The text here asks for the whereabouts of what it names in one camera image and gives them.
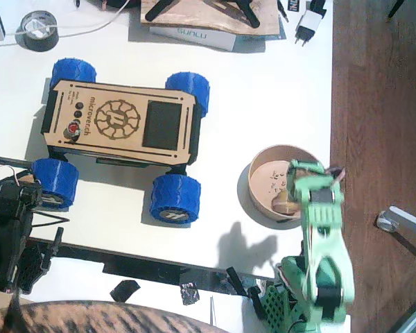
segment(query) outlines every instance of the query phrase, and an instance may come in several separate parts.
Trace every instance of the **black display screen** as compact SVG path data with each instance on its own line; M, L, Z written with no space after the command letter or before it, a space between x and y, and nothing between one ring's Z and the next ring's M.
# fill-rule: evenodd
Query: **black display screen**
M143 147L177 150L182 104L149 101Z

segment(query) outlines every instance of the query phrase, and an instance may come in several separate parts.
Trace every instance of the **power adapter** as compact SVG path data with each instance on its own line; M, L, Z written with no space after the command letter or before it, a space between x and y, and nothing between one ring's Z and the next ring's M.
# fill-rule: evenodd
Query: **power adapter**
M325 0L312 0L310 8L305 10L305 13L300 18L299 24L296 28L296 43L303 40L304 46L311 38L313 38L317 31L320 22L327 12L324 9Z

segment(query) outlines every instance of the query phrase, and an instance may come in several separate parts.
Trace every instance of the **wooden floor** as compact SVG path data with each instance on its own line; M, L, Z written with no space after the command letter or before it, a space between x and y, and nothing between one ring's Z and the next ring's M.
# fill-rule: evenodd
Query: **wooden floor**
M416 302L410 232L376 229L396 205L416 215L416 0L335 0L332 162L347 170L345 241L354 267L352 332L391 332Z

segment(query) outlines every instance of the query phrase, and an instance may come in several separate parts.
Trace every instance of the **black stand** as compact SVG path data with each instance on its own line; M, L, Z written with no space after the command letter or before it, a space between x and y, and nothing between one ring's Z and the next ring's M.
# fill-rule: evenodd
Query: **black stand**
M175 0L159 0L154 7L150 9L149 12L146 13L145 19L148 22L152 22L166 7L171 5ZM243 14L246 16L248 21L250 22L251 27L257 28L261 25L261 22L256 17L254 12L250 7L251 0L225 0L228 2L235 2L237 6L242 10Z

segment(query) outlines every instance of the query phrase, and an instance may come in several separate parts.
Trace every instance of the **red button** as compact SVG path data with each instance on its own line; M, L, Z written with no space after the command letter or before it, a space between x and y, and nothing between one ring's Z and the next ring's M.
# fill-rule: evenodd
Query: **red button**
M78 130L78 124L77 123L71 123L68 125L68 132L71 134L74 134Z

